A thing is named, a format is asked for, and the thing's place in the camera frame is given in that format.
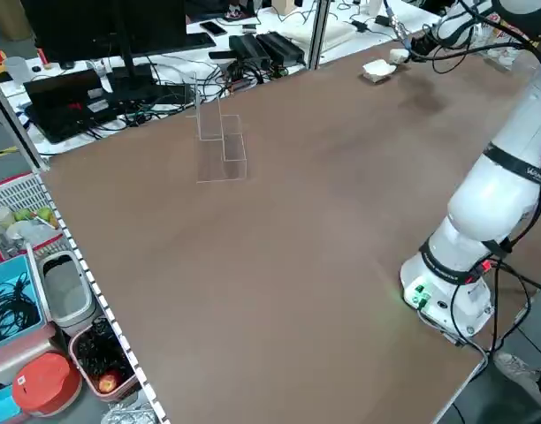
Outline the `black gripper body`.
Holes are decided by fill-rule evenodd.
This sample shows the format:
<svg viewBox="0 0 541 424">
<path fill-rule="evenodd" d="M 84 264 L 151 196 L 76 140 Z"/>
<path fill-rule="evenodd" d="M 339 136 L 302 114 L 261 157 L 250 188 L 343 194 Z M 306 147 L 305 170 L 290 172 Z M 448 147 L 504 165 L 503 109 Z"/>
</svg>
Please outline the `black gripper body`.
<svg viewBox="0 0 541 424">
<path fill-rule="evenodd" d="M 411 50 L 415 54 L 430 54 L 438 47 L 438 42 L 431 33 L 414 36 L 410 42 Z"/>
</svg>

